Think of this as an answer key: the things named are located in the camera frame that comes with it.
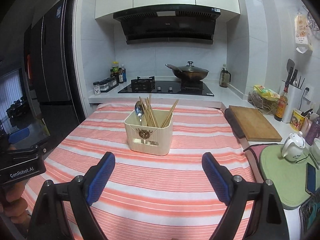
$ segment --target phone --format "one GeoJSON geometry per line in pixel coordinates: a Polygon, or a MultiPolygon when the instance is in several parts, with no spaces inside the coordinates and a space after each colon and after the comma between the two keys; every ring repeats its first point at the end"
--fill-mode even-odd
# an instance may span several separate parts
{"type": "Polygon", "coordinates": [[[316,168],[307,163],[306,192],[310,195],[316,194],[316,168]]]}

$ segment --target wok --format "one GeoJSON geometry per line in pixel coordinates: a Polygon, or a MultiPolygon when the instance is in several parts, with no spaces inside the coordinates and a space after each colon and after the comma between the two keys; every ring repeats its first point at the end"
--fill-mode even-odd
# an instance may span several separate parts
{"type": "Polygon", "coordinates": [[[174,65],[166,64],[166,66],[172,69],[173,74],[182,80],[186,81],[199,81],[204,79],[208,75],[208,70],[193,66],[192,61],[188,61],[189,65],[176,67],[174,65]]]}

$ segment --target tablecloth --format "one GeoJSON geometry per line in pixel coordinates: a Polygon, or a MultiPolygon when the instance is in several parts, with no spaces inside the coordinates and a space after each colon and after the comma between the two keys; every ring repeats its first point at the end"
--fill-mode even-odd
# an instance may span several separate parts
{"type": "MultiPolygon", "coordinates": [[[[153,105],[154,109],[170,107],[153,105]]],[[[115,169],[91,207],[108,239],[209,239],[226,206],[217,199],[202,169],[202,155],[211,152],[233,175],[254,181],[222,111],[177,105],[170,152],[155,156],[129,149],[124,119],[133,109],[134,103],[128,102],[100,105],[72,131],[45,160],[46,173],[26,185],[23,197],[28,209],[32,212],[45,180],[71,181],[110,151],[116,157],[115,169]]],[[[252,204],[246,205],[235,239],[243,237],[252,204]]],[[[65,209],[75,239],[82,239],[69,202],[65,209]]]]}

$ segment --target screw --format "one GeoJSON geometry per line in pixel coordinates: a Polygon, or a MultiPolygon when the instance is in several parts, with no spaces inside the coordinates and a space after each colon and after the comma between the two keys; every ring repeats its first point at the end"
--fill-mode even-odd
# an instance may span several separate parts
{"type": "Polygon", "coordinates": [[[47,187],[49,187],[50,185],[52,185],[52,180],[48,179],[44,182],[44,185],[46,185],[47,187]]]}
{"type": "Polygon", "coordinates": [[[271,186],[273,184],[273,181],[271,179],[266,179],[266,184],[268,186],[271,186]]]}
{"type": "Polygon", "coordinates": [[[235,175],[235,176],[233,176],[233,180],[236,182],[240,182],[242,180],[242,177],[239,175],[235,175]]]}
{"type": "Polygon", "coordinates": [[[78,176],[75,177],[75,180],[77,182],[81,182],[83,180],[83,176],[82,175],[78,175],[78,176]]]}

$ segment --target black range hood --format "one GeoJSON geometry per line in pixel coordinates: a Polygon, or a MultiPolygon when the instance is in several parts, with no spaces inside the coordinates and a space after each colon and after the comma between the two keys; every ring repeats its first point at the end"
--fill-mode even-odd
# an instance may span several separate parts
{"type": "Polygon", "coordinates": [[[220,9],[201,5],[161,4],[113,14],[121,22],[127,44],[187,41],[213,44],[220,9]]]}

